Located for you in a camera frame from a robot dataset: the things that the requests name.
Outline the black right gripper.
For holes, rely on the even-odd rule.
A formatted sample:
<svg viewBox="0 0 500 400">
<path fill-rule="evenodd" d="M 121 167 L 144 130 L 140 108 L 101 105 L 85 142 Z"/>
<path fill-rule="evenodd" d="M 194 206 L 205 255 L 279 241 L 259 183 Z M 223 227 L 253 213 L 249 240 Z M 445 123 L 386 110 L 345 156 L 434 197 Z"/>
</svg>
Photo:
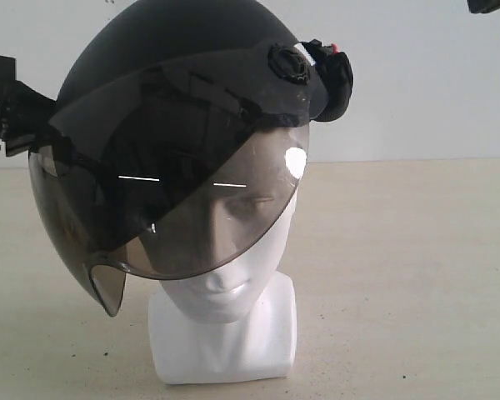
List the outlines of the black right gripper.
<svg viewBox="0 0 500 400">
<path fill-rule="evenodd" d="M 500 0 L 467 0 L 470 13 L 493 13 L 500 9 Z"/>
</svg>

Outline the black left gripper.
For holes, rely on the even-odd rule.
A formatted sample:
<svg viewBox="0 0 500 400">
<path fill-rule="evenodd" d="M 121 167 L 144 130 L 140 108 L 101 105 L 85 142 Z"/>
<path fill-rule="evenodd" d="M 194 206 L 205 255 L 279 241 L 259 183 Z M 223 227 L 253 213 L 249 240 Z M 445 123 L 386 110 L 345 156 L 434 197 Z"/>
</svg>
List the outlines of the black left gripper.
<svg viewBox="0 0 500 400">
<path fill-rule="evenodd" d="M 0 55 L 0 151 L 26 152 L 55 112 L 56 101 L 17 80 L 17 60 Z"/>
</svg>

